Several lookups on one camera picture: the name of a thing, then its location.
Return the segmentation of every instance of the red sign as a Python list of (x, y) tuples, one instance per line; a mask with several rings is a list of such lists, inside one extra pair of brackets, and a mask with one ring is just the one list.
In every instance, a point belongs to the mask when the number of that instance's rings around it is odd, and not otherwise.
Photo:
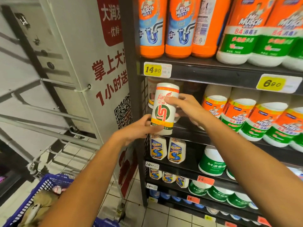
[(118, 0), (97, 0), (103, 36), (108, 46), (123, 42)]
[(225, 226), (228, 226), (228, 227), (237, 227), (236, 224), (230, 223), (230, 222), (228, 222), (228, 221), (225, 222)]
[(268, 223), (268, 221), (267, 221), (264, 217), (258, 216), (258, 222), (259, 222), (260, 224), (268, 225), (268, 226), (271, 227), (271, 225)]
[(214, 185), (214, 179), (212, 178), (207, 178), (207, 177), (203, 177), (203, 176), (198, 176), (198, 179), (197, 179), (198, 182), (201, 182), (201, 183), (206, 183), (206, 184), (209, 184), (209, 185)]
[(196, 203), (196, 204), (200, 203), (200, 199), (199, 198), (195, 198), (195, 197), (192, 197), (190, 195), (187, 195), (187, 200), (190, 201), (190, 202)]

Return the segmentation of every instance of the person's left hand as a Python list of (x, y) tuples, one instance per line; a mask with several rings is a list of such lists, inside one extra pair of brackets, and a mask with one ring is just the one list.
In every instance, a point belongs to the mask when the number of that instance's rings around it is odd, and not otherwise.
[(122, 139), (124, 146), (127, 146), (135, 139), (146, 138), (146, 134), (157, 133), (164, 129), (162, 125), (151, 126), (151, 122), (148, 121), (151, 116), (151, 114), (146, 114), (138, 121), (115, 132), (116, 136)]

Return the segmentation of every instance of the person's left arm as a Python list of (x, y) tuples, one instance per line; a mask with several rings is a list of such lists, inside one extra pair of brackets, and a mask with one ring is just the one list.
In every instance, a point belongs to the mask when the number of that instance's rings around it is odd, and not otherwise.
[(116, 131), (60, 199), (50, 208), (39, 227), (91, 227), (98, 214), (120, 149), (163, 126), (150, 126), (150, 114)]

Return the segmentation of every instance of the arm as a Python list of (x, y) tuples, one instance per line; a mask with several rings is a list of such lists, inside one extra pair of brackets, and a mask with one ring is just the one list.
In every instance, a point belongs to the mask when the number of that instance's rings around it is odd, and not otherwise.
[(146, 134), (163, 129), (163, 126), (150, 126), (147, 121), (150, 117), (150, 114), (145, 115), (116, 131), (50, 208), (39, 227), (91, 227), (102, 204), (120, 149), (137, 138), (145, 138)]
[(166, 97), (202, 126), (247, 195), (272, 226), (302, 226), (303, 182), (285, 165), (213, 116), (191, 95)]

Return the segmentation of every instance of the red price tag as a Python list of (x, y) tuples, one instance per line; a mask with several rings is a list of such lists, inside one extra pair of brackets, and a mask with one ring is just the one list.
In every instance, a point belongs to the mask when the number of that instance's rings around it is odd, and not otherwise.
[(187, 200), (190, 201), (190, 202), (196, 203), (196, 204), (200, 203), (200, 199), (199, 198), (195, 198), (195, 197), (192, 197), (190, 195), (187, 195)]
[(259, 222), (260, 224), (268, 225), (268, 226), (271, 227), (271, 225), (268, 223), (268, 221), (267, 221), (264, 217), (258, 216), (258, 222)]
[(206, 183), (206, 184), (209, 184), (209, 185), (214, 185), (214, 179), (212, 178), (207, 178), (207, 177), (203, 177), (203, 176), (198, 176), (198, 179), (197, 179), (198, 182), (201, 182), (201, 183)]
[(230, 222), (228, 222), (228, 221), (225, 222), (225, 226), (228, 226), (228, 227), (237, 227), (236, 224), (230, 223)]

